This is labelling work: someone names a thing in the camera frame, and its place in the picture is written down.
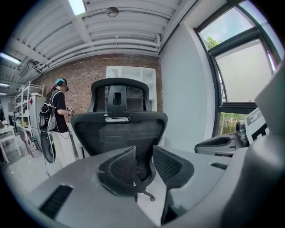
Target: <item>bag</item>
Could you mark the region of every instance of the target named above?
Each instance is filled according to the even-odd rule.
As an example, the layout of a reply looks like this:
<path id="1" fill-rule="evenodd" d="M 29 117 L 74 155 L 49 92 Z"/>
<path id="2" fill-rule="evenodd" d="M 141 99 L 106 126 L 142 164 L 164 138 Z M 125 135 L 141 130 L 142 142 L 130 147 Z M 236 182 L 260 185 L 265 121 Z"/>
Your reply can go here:
<path id="1" fill-rule="evenodd" d="M 60 93 L 62 91 L 60 90 L 55 90 L 53 94 L 50 97 L 49 103 L 44 103 L 44 105 L 41 108 L 40 112 L 40 130 L 43 132 L 49 132 L 55 129 L 56 127 L 56 118 L 55 118 L 55 109 L 56 106 L 53 103 L 53 99 L 55 95 Z"/>

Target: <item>office chair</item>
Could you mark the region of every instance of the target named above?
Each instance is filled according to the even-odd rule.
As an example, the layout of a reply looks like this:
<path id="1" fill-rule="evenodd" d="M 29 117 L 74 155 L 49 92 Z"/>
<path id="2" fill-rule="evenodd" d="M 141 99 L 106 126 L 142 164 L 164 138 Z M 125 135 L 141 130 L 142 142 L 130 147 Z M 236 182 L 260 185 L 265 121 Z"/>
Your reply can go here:
<path id="1" fill-rule="evenodd" d="M 137 80 L 102 79 L 94 82 L 91 90 L 87 113 L 71 120 L 76 136 L 90 156 L 135 146 L 133 178 L 140 186 L 137 190 L 148 194 L 145 186 L 155 177 L 152 147 L 158 145 L 164 133 L 167 116 L 151 112 L 148 87 Z"/>

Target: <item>smoke detector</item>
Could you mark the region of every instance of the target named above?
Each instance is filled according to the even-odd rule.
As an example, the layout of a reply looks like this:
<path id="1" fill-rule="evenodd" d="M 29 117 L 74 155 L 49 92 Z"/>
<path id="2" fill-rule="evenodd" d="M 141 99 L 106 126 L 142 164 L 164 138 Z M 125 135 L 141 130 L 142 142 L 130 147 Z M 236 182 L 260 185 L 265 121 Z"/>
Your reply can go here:
<path id="1" fill-rule="evenodd" d="M 119 10 L 116 7 L 110 7 L 107 9 L 106 14 L 109 17 L 116 17 L 119 14 Z"/>

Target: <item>white cabinet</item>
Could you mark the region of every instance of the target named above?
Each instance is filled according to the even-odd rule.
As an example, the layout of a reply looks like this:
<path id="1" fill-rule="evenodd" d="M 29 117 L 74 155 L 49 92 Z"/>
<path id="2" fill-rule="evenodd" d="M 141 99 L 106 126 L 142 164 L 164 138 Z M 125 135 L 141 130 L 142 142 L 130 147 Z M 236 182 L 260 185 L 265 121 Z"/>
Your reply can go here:
<path id="1" fill-rule="evenodd" d="M 107 66 L 106 78 L 110 77 L 125 77 L 147 84 L 152 111 L 156 111 L 157 100 L 155 69 L 132 66 Z"/>

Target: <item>tree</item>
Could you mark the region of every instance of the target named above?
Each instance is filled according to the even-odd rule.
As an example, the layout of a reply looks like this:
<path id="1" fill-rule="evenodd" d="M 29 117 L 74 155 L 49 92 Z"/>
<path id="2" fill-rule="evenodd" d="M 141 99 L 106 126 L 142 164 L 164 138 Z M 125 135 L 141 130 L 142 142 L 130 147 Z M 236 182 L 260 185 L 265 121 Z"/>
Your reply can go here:
<path id="1" fill-rule="evenodd" d="M 209 49 L 217 46 L 219 44 L 218 41 L 214 40 L 212 37 L 208 36 L 206 39 L 206 43 Z"/>

